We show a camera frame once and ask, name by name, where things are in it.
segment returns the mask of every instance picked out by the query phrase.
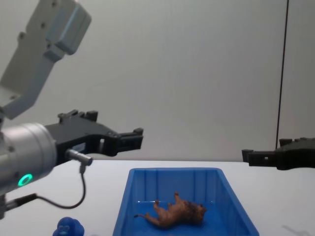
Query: blue plastic bin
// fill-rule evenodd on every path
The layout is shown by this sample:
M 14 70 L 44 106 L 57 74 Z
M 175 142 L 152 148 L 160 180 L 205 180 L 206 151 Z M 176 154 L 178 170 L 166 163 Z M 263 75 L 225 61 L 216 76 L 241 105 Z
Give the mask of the blue plastic bin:
M 207 208 L 201 227 L 179 225 L 161 230 L 135 214 L 157 217 L 161 207 L 182 199 Z M 258 236 L 259 233 L 234 194 L 224 173 L 216 168 L 132 169 L 129 172 L 113 236 Z

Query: white tabletop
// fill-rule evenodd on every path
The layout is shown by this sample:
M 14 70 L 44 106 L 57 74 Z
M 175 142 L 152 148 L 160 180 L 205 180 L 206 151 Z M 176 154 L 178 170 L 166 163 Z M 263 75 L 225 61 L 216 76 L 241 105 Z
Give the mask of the white tabletop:
M 49 236 L 57 222 L 70 216 L 85 227 L 86 236 L 111 236 L 128 172 L 145 167 L 217 167 L 223 170 L 261 236 L 315 236 L 314 169 L 278 171 L 232 162 L 94 161 L 86 171 L 87 197 L 73 210 L 62 210 L 40 200 L 8 212 L 0 221 L 0 235 Z M 72 205 L 82 194 L 79 164 L 71 161 L 52 173 L 7 195 L 10 200 L 38 193 L 60 204 Z

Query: black cable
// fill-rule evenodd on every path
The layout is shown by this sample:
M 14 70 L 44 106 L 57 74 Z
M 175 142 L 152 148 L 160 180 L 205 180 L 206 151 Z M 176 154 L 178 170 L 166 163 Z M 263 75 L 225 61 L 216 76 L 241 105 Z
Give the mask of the black cable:
M 76 208 L 76 207 L 81 205 L 81 203 L 84 201 L 85 195 L 86 195 L 86 185 L 85 185 L 85 180 L 84 180 L 83 173 L 81 173 L 81 179 L 82 179 L 82 184 L 83 184 L 83 195 L 82 195 L 81 200 L 77 204 L 75 204 L 73 206 L 63 206 L 63 205 L 55 203 L 55 202 L 53 202 L 53 201 L 51 201 L 51 200 L 49 200 L 49 199 L 47 199 L 45 197 L 42 197 L 42 196 L 37 196 L 37 199 L 41 199 L 41 200 L 43 200 L 43 201 L 45 201 L 45 202 L 47 202 L 47 203 L 49 203 L 51 205 L 54 205 L 55 207 L 59 207 L 59 208 L 62 208 L 62 209 L 74 209 L 74 208 Z
M 284 58 L 285 58 L 286 29 L 287 29 L 288 13 L 289 13 L 289 0 L 286 1 L 286 15 L 285 15 L 284 40 L 283 40 L 283 54 L 282 54 L 282 69 L 281 69 L 278 120 L 277 120 L 277 134 L 276 134 L 276 149 L 278 148 L 278 137 L 279 137 L 280 111 L 281 111 L 281 98 L 282 98 L 282 84 L 283 84 L 283 80 L 284 80 Z

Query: silver cylindrical joint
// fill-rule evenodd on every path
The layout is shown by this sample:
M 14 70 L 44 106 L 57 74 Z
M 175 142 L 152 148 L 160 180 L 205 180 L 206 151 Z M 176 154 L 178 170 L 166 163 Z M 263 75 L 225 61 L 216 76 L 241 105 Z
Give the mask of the silver cylindrical joint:
M 0 133 L 0 195 L 48 175 L 55 167 L 55 141 L 41 124 L 5 128 Z

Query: green led light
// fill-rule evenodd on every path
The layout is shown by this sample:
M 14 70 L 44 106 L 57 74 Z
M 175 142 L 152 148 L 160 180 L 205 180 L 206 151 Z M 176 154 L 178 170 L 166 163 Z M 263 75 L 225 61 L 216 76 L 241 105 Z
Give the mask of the green led light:
M 27 174 L 24 175 L 18 182 L 18 186 L 22 187 L 24 185 L 27 185 L 29 182 L 31 182 L 31 180 L 33 179 L 33 175 L 31 174 Z

